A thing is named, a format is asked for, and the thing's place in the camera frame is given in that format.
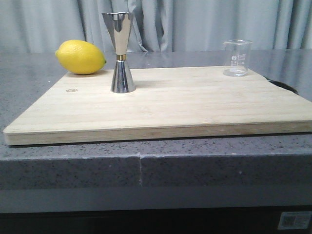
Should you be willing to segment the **wooden cutting board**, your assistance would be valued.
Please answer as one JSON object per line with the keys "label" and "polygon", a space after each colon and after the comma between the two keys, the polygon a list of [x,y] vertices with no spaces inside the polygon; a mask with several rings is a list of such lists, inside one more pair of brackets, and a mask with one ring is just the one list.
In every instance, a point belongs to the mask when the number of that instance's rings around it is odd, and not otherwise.
{"label": "wooden cutting board", "polygon": [[111,92],[112,70],[64,75],[8,125],[8,145],[310,132],[312,104],[249,71],[221,66],[131,70],[136,90]]}

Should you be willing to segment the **white QR code label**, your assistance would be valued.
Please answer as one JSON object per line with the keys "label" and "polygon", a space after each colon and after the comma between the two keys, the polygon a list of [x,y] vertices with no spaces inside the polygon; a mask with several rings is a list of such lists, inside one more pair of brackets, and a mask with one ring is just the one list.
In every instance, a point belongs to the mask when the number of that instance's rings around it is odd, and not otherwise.
{"label": "white QR code label", "polygon": [[303,230],[309,227],[312,218],[311,211],[282,212],[278,230]]}

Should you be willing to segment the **steel double jigger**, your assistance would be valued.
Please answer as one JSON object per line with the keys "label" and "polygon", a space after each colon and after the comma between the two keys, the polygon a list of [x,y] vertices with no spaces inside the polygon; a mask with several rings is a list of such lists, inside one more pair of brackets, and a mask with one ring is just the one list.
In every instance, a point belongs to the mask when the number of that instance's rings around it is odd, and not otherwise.
{"label": "steel double jigger", "polygon": [[102,16],[117,57],[111,91],[118,94],[133,92],[136,87],[126,60],[132,15],[129,12],[118,12],[102,13]]}

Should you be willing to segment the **grey curtain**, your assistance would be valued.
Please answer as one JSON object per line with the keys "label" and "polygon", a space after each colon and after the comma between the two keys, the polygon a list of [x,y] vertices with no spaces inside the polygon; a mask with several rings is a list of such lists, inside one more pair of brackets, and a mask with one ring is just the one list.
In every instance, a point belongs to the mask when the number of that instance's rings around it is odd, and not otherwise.
{"label": "grey curtain", "polygon": [[54,52],[69,39],[113,46],[102,14],[134,15],[131,52],[221,50],[230,39],[253,49],[310,49],[309,0],[3,0],[0,50]]}

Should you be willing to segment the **glass measuring beaker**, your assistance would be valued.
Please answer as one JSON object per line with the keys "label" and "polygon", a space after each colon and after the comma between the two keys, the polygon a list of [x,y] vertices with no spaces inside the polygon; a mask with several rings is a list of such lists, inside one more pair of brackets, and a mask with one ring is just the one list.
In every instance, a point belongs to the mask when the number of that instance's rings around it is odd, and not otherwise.
{"label": "glass measuring beaker", "polygon": [[252,44],[251,40],[244,39],[232,39],[223,42],[225,51],[224,75],[242,77],[247,74]]}

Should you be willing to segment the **yellow lemon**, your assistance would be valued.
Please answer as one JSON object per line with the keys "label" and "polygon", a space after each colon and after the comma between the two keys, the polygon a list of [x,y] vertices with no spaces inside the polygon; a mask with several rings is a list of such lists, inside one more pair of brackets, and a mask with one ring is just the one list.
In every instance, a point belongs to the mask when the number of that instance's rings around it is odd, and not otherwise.
{"label": "yellow lemon", "polygon": [[105,56],[97,46],[77,39],[63,42],[55,56],[66,70],[78,75],[92,74],[106,64]]}

